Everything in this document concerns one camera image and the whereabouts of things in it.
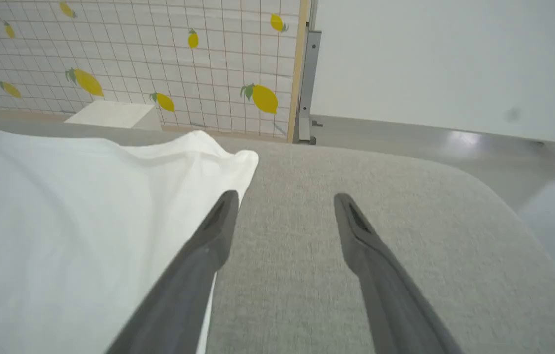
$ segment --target lemon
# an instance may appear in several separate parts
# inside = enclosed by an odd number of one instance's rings
[[[13,97],[22,98],[22,94],[19,93],[19,90],[11,85],[10,83],[5,83],[4,81],[0,81],[0,88],[8,92]]]
[[[15,38],[15,31],[13,30],[13,27],[11,27],[6,21],[4,22],[4,30],[6,30],[8,37]]]
[[[64,1],[59,2],[59,7],[61,7],[61,11],[63,11],[66,16],[77,18],[77,13],[75,13],[73,9],[70,9],[70,6],[68,6],[68,4],[66,4]]]
[[[263,112],[267,112],[268,114],[277,114],[278,112],[278,98],[276,94],[271,92],[270,89],[262,86],[262,85],[247,85],[246,87],[242,87],[240,89],[240,96],[242,96],[242,92],[245,92],[245,96],[247,100],[253,97],[253,102],[255,106],[262,110]]]
[[[90,94],[96,96],[105,96],[102,93],[102,87],[100,87],[100,83],[98,83],[98,80],[96,80],[96,78],[88,72],[85,72],[79,68],[70,68],[70,70],[65,71],[65,77],[68,80],[72,80],[73,83],[79,83],[80,87],[82,87],[87,92],[90,92]]]
[[[155,92],[150,94],[150,98],[154,102],[158,102],[163,109],[171,112],[175,111],[175,104],[172,103],[172,99],[168,98],[165,94]]]
[[[275,13],[271,14],[271,27],[278,32],[286,32],[288,30],[286,23],[282,22],[282,18]]]
[[[190,36],[188,36],[188,45],[191,48],[196,48],[197,45],[199,45],[199,36],[194,31],[194,29],[190,29],[188,33],[190,33]]]

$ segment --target gray floor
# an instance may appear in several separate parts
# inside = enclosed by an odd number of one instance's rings
[[[318,118],[317,145],[447,164],[487,184],[536,234],[555,262],[555,145],[360,119]]]

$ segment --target gray table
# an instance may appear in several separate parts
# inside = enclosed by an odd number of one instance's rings
[[[28,135],[147,145],[177,134],[0,119]],[[555,267],[487,186],[437,163],[371,152],[216,139],[256,151],[208,352],[372,353],[332,197],[352,195],[468,354],[555,353]]]

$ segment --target white block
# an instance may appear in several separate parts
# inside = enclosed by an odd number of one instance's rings
[[[100,127],[161,130],[154,105],[94,101],[65,121]]]

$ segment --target white fabric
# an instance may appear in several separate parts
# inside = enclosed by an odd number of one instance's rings
[[[146,147],[0,132],[0,353],[105,352],[257,162],[201,131]]]

